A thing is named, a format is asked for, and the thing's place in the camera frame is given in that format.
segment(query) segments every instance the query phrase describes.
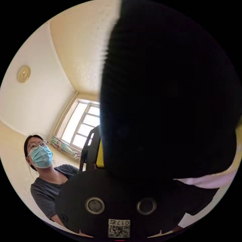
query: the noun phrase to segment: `window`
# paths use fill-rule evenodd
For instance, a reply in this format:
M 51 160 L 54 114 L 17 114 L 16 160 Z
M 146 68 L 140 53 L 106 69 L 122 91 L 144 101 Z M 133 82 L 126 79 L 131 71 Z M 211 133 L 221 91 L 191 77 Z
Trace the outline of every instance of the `window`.
M 99 103 L 88 100 L 78 101 L 61 139 L 70 146 L 82 150 L 90 131 L 100 124 Z

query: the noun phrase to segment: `pink fabric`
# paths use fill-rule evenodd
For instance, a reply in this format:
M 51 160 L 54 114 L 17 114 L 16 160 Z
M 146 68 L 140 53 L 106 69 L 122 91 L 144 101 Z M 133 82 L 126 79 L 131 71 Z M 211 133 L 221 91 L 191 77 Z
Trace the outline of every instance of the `pink fabric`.
M 207 175 L 199 178 L 183 178 L 174 180 L 181 181 L 188 185 L 194 185 L 196 187 L 212 189 L 229 185 L 233 181 L 236 172 L 237 170 L 234 170 L 224 175 Z

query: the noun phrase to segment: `window pane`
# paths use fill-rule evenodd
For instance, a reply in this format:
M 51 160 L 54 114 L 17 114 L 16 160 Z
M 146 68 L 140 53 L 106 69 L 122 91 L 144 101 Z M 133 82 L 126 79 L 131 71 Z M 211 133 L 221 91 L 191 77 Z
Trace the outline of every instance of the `window pane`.
M 93 127 L 90 127 L 90 126 L 87 126 L 87 125 L 84 125 L 84 124 L 81 124 L 79 130 L 78 130 L 78 133 L 79 134 L 83 134 L 85 136 L 88 136 L 90 131 L 93 129 Z
M 83 137 L 77 134 L 73 140 L 73 145 L 83 148 L 83 146 L 85 145 L 85 142 L 86 142 L 86 137 Z
M 100 124 L 100 118 L 97 118 L 91 115 L 86 115 L 83 120 L 83 123 L 96 127 Z
M 92 142 L 92 139 L 89 140 L 89 142 L 88 142 L 88 146 L 91 144 L 91 142 Z
M 77 127 L 86 107 L 87 107 L 87 104 L 79 103 L 78 106 L 76 107 L 73 115 L 71 116 L 70 121 L 68 122 L 68 125 L 66 126 L 66 129 L 62 136 L 62 139 L 64 141 L 66 141 L 67 143 L 71 142 L 72 136 L 76 130 L 76 127 Z
M 100 116 L 100 108 L 90 107 L 88 113 Z

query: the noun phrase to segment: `gray shirt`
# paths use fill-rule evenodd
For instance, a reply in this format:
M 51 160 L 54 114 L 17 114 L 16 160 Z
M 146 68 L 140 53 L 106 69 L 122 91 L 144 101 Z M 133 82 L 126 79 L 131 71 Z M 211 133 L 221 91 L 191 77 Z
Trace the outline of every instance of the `gray shirt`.
M 71 178 L 79 171 L 78 168 L 68 164 L 55 167 L 54 169 L 65 175 L 67 179 Z M 59 185 L 44 181 L 39 177 L 31 184 L 30 191 L 36 204 L 50 220 L 51 217 L 56 214 L 55 197 L 59 194 L 62 186 L 62 184 Z

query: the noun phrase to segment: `woman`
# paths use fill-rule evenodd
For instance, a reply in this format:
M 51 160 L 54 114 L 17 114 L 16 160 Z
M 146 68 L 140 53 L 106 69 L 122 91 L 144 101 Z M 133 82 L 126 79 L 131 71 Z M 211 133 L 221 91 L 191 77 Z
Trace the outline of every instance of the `woman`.
M 62 185 L 79 169 L 68 164 L 53 167 L 53 153 L 48 147 L 48 142 L 38 135 L 27 137 L 24 154 L 30 167 L 39 173 L 39 177 L 31 185 L 31 194 L 36 204 L 48 219 L 64 226 L 55 212 L 55 197 Z

